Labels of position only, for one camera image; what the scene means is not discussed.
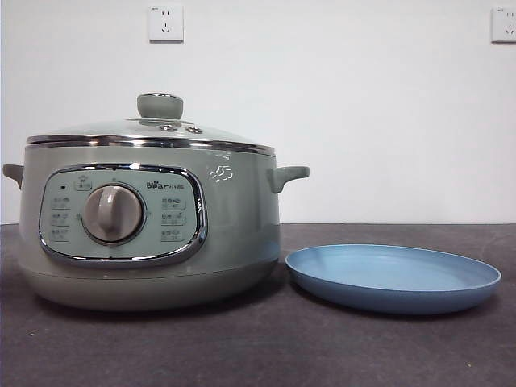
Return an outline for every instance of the gray table surface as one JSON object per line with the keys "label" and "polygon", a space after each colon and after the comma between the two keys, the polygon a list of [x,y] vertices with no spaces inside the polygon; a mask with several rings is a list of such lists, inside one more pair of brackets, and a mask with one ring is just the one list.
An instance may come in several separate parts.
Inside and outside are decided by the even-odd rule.
{"label": "gray table surface", "polygon": [[[2,226],[2,386],[515,386],[516,225],[285,224],[272,276],[222,302],[152,313],[58,306],[27,287]],[[332,243],[430,248],[496,266],[464,312],[332,305],[293,285],[288,252]]]}

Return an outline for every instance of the plate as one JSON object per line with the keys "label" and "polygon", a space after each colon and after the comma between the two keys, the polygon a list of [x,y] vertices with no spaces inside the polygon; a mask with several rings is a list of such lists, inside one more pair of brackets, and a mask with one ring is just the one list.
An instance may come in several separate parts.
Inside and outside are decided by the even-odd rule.
{"label": "plate", "polygon": [[496,289],[493,266],[446,252],[371,244],[305,248],[285,260],[304,290],[330,302],[393,314],[471,308]]}

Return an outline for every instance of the wall socket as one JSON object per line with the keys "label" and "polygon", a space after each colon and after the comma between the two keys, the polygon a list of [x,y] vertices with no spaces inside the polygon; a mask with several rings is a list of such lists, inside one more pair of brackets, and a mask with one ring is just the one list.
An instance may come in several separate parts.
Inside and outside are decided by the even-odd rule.
{"label": "wall socket", "polygon": [[491,41],[516,43],[516,7],[491,10]]}
{"label": "wall socket", "polygon": [[183,6],[169,4],[148,9],[148,38],[155,43],[182,42]]}

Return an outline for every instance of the control dial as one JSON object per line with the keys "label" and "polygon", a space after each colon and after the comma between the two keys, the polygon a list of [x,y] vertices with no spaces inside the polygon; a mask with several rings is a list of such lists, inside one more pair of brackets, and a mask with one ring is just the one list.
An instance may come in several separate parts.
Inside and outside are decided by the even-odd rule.
{"label": "control dial", "polygon": [[143,221],[139,197],[121,185],[104,185],[86,199],[82,224],[95,239],[106,243],[131,238]]}

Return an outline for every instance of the lid rim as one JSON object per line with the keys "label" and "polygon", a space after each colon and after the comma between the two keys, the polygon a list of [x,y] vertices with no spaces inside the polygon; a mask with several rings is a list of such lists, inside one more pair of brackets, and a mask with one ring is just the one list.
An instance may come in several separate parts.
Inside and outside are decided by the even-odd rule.
{"label": "lid rim", "polygon": [[275,157],[274,148],[234,141],[178,139],[140,135],[33,135],[26,148],[127,146],[134,148],[187,148],[255,153]]}

